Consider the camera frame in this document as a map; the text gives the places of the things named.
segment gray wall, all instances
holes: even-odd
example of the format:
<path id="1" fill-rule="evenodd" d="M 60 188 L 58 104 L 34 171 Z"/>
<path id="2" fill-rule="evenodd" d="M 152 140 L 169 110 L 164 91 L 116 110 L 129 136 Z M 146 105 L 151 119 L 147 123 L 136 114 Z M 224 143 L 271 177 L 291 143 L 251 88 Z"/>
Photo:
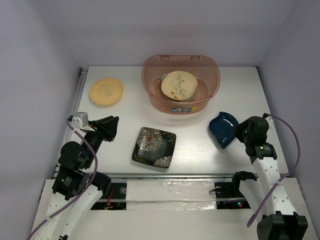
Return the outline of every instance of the gray wall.
<path id="1" fill-rule="evenodd" d="M 196 54 L 258 66 L 296 0 L 46 0 L 79 66 Z"/>
<path id="2" fill-rule="evenodd" d="M 41 0 L 0 1 L 0 239 L 30 233 L 79 68 Z"/>
<path id="3" fill-rule="evenodd" d="M 320 1 L 299 0 L 258 68 L 271 113 L 286 119 L 301 143 L 298 178 L 320 235 Z M 289 167 L 297 157 L 293 135 L 277 124 Z"/>

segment black plate with flower pattern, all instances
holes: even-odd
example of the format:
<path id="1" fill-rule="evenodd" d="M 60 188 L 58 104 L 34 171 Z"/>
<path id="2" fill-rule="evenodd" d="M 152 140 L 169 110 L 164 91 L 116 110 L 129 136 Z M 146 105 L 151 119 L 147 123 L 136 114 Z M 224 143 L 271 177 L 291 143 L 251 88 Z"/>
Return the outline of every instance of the black plate with flower pattern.
<path id="1" fill-rule="evenodd" d="M 174 133 L 143 127 L 132 154 L 132 160 L 167 169 L 170 166 L 177 136 Z"/>

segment blue dish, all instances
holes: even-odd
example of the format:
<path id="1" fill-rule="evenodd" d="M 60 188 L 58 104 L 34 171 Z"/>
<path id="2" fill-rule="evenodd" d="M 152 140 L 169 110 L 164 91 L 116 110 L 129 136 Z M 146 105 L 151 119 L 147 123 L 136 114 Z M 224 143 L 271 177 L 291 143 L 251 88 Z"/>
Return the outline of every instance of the blue dish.
<path id="1" fill-rule="evenodd" d="M 209 130 L 214 135 L 222 149 L 225 149 L 235 138 L 233 129 L 239 122 L 227 112 L 219 112 L 219 115 L 209 123 Z"/>

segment screw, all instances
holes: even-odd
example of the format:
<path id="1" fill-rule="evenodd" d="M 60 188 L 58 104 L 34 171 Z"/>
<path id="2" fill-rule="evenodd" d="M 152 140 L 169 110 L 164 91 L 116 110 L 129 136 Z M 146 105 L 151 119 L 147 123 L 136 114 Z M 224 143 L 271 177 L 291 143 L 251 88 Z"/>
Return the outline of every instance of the screw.
<path id="1" fill-rule="evenodd" d="M 123 186 L 120 188 L 120 194 L 126 194 L 127 193 L 127 189 Z"/>

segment sticker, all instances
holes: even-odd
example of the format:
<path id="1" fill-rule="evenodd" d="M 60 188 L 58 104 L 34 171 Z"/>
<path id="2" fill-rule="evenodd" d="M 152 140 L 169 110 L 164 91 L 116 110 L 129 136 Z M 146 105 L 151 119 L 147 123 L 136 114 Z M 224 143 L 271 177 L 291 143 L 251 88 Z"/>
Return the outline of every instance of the sticker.
<path id="1" fill-rule="evenodd" d="M 192 113 L 196 112 L 198 110 L 198 107 L 173 107 L 172 112 L 174 113 Z"/>

